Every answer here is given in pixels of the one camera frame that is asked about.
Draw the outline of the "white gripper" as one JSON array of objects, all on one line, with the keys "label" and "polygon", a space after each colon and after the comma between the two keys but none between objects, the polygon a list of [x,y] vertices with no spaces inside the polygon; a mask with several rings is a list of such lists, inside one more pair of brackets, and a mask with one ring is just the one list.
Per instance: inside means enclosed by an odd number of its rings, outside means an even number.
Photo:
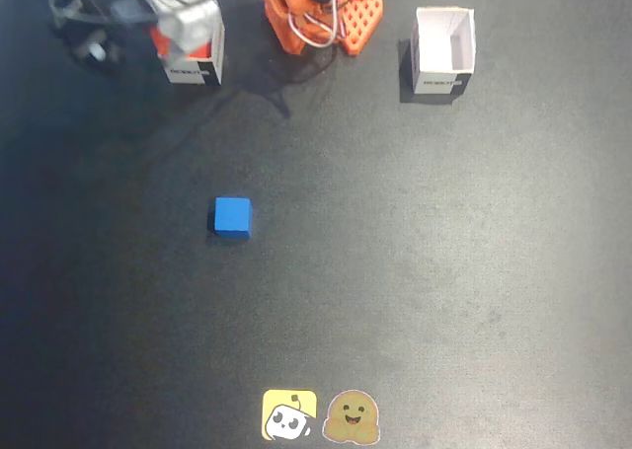
[{"label": "white gripper", "polygon": [[207,44],[220,18],[216,0],[201,0],[188,6],[164,6],[157,9],[157,13],[158,30],[184,54]]}]

